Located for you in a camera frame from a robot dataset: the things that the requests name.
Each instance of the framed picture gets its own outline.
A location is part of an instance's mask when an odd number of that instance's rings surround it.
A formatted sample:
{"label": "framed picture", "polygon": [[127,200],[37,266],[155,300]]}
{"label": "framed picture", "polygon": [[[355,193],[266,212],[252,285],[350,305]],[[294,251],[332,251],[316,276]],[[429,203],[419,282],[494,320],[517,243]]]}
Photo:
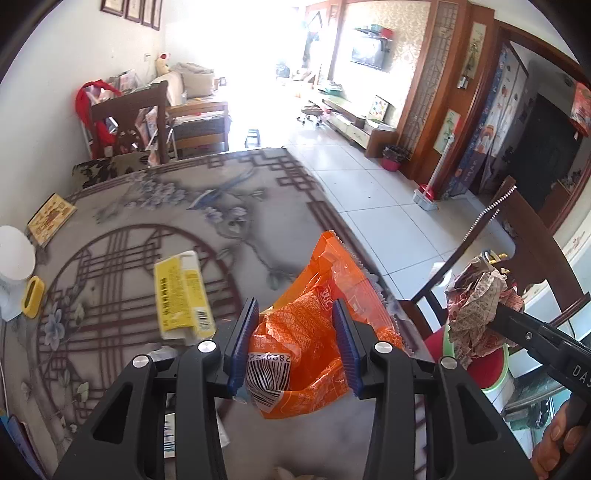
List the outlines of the framed picture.
{"label": "framed picture", "polygon": [[163,0],[154,0],[154,22],[152,23],[152,28],[155,30],[160,30],[160,18],[162,17],[162,1]]}
{"label": "framed picture", "polygon": [[142,25],[151,27],[154,24],[154,0],[144,0]]}
{"label": "framed picture", "polygon": [[433,148],[436,152],[443,155],[443,151],[445,150],[445,146],[447,145],[447,141],[449,137],[451,137],[453,131],[456,129],[458,122],[460,121],[460,114],[454,112],[453,110],[448,110],[447,115],[445,116],[445,120],[443,121],[443,125],[441,126],[441,130],[439,131],[439,135],[437,136],[437,141]]}
{"label": "framed picture", "polygon": [[142,21],[142,7],[144,0],[128,0],[125,8],[125,18],[132,22],[140,23]]}
{"label": "framed picture", "polygon": [[100,11],[107,12],[109,14],[123,16],[123,10],[125,9],[125,0],[102,0],[100,2]]}
{"label": "framed picture", "polygon": [[386,100],[376,95],[374,97],[374,101],[372,102],[371,108],[369,109],[368,117],[375,118],[376,120],[383,122],[384,117],[386,116],[386,110],[388,110],[389,106],[390,104]]}
{"label": "framed picture", "polygon": [[473,79],[476,76],[476,69],[480,62],[480,54],[482,53],[482,46],[484,44],[484,37],[486,35],[486,25],[474,22],[472,24],[472,32],[470,33],[470,43],[468,44],[468,51],[466,52],[466,59],[464,60],[464,76]]}

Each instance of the wooden chair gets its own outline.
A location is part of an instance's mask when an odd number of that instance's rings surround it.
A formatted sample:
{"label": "wooden chair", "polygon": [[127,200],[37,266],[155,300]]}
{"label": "wooden chair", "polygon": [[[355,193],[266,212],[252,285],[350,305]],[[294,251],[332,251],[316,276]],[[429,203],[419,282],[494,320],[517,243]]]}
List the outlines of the wooden chair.
{"label": "wooden chair", "polygon": [[106,102],[97,103],[90,108],[90,133],[95,158],[104,157],[95,122],[112,117],[119,125],[115,134],[113,156],[127,154],[136,150],[145,150],[147,145],[137,131],[135,121],[142,108],[158,107],[156,125],[158,128],[158,158],[160,163],[168,162],[168,148],[166,138],[166,90],[168,82],[155,83],[150,87],[123,95]]}
{"label": "wooden chair", "polygon": [[[220,94],[203,99],[194,98],[184,105],[170,106],[167,112],[177,120],[174,135],[178,149],[223,143],[224,150],[229,151],[228,102]],[[212,118],[202,117],[203,113],[212,112],[217,112],[217,115]]]}
{"label": "wooden chair", "polygon": [[[513,185],[515,185],[515,180],[512,177],[507,177],[491,204],[508,193]],[[561,315],[552,320],[550,325],[555,327],[562,325],[587,305],[591,296],[589,293],[583,293],[579,281],[574,275],[573,269],[570,268],[562,250],[556,244],[540,217],[518,191],[511,193],[498,206],[498,209],[499,214],[511,224],[517,237],[514,238],[515,254],[513,257],[497,262],[495,267],[498,270],[504,267],[511,271],[511,277],[517,282],[517,290],[520,295],[529,285],[547,280],[561,311]],[[439,324],[442,326],[445,324],[447,310],[441,307],[431,289],[443,279],[449,269],[466,252],[476,237],[484,230],[496,210],[497,208],[494,208],[482,216],[453,255],[411,300],[400,301],[402,308],[414,322],[423,339],[429,337],[433,331],[418,308],[417,303],[422,298],[425,298],[435,312]]]}

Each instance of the dining table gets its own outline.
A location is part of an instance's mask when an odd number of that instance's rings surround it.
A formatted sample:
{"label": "dining table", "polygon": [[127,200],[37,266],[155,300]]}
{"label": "dining table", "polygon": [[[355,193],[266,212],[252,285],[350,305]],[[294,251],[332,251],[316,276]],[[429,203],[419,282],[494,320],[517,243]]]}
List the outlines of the dining table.
{"label": "dining table", "polygon": [[[26,425],[48,477],[125,366],[167,344],[154,263],[186,250],[199,257],[215,320],[235,319],[249,297],[261,310],[271,306],[309,263],[320,235],[333,230],[365,267],[409,355],[431,359],[360,240],[285,148],[175,161],[67,200],[75,213],[37,249],[34,274],[47,287],[40,313],[2,325],[0,338],[10,413]],[[421,478],[426,433],[419,397],[415,404]],[[228,478],[262,480],[284,466],[296,475],[361,479],[374,405],[349,391],[314,413],[265,420],[253,405],[232,402],[222,420]]]}

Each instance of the blue gripper pad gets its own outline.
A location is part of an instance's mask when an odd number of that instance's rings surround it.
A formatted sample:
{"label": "blue gripper pad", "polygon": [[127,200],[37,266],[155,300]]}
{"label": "blue gripper pad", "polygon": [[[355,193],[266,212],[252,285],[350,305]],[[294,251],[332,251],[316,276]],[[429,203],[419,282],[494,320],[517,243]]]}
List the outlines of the blue gripper pad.
{"label": "blue gripper pad", "polygon": [[341,299],[333,303],[333,326],[336,330],[336,342],[339,346],[347,383],[355,396],[358,397],[361,394],[363,382],[361,379],[361,355],[359,354],[357,345],[361,348],[363,346],[353,326],[353,319],[347,311],[347,305]]}
{"label": "blue gripper pad", "polygon": [[248,344],[258,325],[259,306],[255,299],[248,299],[242,309],[235,331],[232,332],[230,342],[235,346],[232,349],[230,358],[230,369],[228,378],[228,390],[236,395],[238,388],[244,383],[246,375],[246,361],[248,360]]}

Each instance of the finger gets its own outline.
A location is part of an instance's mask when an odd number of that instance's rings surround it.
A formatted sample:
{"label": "finger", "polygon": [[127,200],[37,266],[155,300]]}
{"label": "finger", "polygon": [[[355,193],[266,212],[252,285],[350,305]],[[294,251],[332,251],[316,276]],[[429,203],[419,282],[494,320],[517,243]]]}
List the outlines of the finger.
{"label": "finger", "polygon": [[560,461],[560,449],[550,435],[545,434],[538,445],[538,461],[547,472],[553,470]]}
{"label": "finger", "polygon": [[549,432],[550,438],[553,441],[556,441],[564,435],[564,431],[566,430],[566,409],[568,406],[568,401],[562,404],[558,412],[556,412],[556,415],[554,415],[550,425],[548,425],[548,428],[544,431],[544,437],[546,436],[546,433]]}
{"label": "finger", "polygon": [[539,450],[538,445],[536,445],[531,455],[531,466],[534,467],[535,474],[540,480],[546,480],[548,478],[548,472],[540,465]]}
{"label": "finger", "polygon": [[566,434],[566,437],[564,437],[564,451],[566,453],[573,453],[574,449],[577,448],[577,445],[581,441],[581,438],[583,438],[584,433],[585,427],[571,428]]}

